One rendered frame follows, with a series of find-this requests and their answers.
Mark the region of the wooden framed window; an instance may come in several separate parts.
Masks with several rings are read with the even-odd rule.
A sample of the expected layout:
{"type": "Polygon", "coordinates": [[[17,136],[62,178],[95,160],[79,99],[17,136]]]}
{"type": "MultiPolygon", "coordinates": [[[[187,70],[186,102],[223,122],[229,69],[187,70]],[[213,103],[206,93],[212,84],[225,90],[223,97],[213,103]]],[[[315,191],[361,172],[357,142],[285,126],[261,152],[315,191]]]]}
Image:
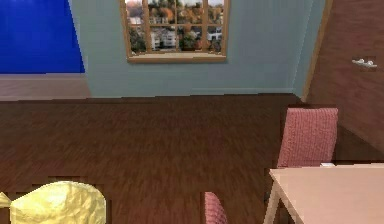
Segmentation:
{"type": "Polygon", "coordinates": [[[119,0],[130,63],[223,62],[230,0],[119,0]]]}

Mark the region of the pink woven chair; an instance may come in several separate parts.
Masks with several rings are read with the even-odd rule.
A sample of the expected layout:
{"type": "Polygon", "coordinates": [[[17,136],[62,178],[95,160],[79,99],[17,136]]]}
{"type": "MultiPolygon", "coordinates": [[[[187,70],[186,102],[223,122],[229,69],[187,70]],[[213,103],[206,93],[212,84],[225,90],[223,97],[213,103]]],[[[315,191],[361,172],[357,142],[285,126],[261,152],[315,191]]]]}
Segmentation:
{"type": "Polygon", "coordinates": [[[205,224],[228,224],[225,209],[213,192],[204,193],[204,218],[205,224]]]}
{"type": "Polygon", "coordinates": [[[329,163],[337,141],[337,108],[288,108],[278,168],[329,163]]]}

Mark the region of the pale wooden table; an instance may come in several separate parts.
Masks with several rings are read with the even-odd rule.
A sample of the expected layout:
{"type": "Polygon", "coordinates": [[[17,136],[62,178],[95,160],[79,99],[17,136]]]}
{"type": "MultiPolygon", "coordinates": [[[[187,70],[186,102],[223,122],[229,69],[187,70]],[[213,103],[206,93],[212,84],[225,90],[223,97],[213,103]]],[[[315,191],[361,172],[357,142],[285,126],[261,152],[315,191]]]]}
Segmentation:
{"type": "Polygon", "coordinates": [[[384,164],[272,169],[263,224],[279,203],[295,224],[384,224],[384,164]]]}

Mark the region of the yellow crumpled cushion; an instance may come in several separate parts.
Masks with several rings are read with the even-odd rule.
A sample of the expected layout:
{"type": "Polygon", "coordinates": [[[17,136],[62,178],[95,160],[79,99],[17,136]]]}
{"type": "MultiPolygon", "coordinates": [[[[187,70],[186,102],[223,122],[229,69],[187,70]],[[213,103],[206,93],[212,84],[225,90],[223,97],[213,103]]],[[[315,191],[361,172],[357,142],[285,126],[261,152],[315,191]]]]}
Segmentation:
{"type": "Polygon", "coordinates": [[[57,181],[11,200],[0,192],[0,208],[9,209],[10,224],[107,224],[107,203],[94,186],[57,181]]]}

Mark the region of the brown wooden room door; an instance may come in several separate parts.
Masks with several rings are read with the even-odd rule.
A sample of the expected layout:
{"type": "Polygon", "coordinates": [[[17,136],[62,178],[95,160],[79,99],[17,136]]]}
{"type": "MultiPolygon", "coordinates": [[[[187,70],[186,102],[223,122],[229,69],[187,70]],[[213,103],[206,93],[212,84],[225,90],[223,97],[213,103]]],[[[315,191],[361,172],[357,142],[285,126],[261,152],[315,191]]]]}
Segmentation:
{"type": "Polygon", "coordinates": [[[344,128],[384,152],[384,0],[333,0],[307,100],[337,106],[344,128]]]}

